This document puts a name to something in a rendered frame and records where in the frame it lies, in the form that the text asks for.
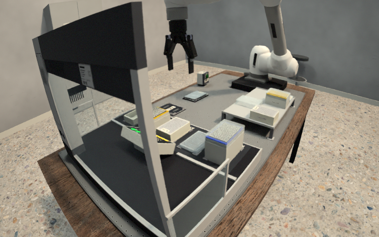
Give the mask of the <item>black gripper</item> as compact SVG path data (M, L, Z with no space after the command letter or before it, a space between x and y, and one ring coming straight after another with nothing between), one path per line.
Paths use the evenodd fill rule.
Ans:
M169 21L170 35L165 36L164 55L168 62L168 70L173 70L173 51L176 44L182 45L188 56L189 74L194 73L193 61L197 57L197 52L193 42L193 35L187 35L187 20ZM186 40L187 39L187 40Z

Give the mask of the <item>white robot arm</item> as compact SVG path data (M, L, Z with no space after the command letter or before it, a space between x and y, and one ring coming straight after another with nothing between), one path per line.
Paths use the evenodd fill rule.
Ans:
M188 19L189 4L215 3L220 0L164 0L167 20ZM268 73L293 77L298 71L298 62L286 47L280 3L282 0L259 0L265 8L273 51L266 46L254 46L250 54L250 72L244 72L246 80L266 84Z

